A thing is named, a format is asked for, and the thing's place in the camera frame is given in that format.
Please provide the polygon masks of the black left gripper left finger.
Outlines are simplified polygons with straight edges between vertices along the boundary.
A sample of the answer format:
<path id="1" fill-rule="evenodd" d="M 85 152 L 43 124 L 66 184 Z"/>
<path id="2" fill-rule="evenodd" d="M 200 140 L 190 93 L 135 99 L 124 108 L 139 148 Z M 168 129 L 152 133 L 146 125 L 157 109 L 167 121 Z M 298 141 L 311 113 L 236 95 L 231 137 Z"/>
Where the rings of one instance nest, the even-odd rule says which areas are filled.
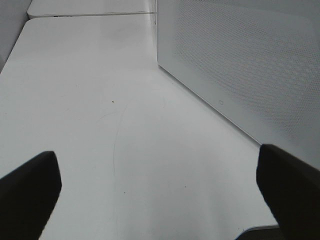
<path id="1" fill-rule="evenodd" d="M 0 179 L 0 238 L 38 240 L 62 189 L 54 151 L 44 151 Z"/>

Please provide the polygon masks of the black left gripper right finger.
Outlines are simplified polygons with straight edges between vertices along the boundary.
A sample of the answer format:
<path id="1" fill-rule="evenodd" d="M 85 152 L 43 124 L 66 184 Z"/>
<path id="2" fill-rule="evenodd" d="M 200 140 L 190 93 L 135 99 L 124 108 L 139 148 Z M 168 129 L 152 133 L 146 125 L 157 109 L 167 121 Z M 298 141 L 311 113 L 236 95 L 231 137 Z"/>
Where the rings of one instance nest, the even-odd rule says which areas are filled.
<path id="1" fill-rule="evenodd" d="M 259 149 L 256 183 L 287 240 L 320 238 L 320 172 L 283 149 Z"/>

